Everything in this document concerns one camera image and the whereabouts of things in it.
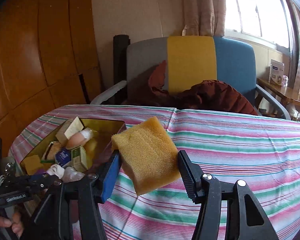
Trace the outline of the person's left hand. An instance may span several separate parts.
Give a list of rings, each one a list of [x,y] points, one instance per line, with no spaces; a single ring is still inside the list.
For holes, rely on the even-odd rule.
[[[0,228],[11,228],[20,238],[24,230],[21,214],[18,211],[15,211],[11,219],[0,216]]]

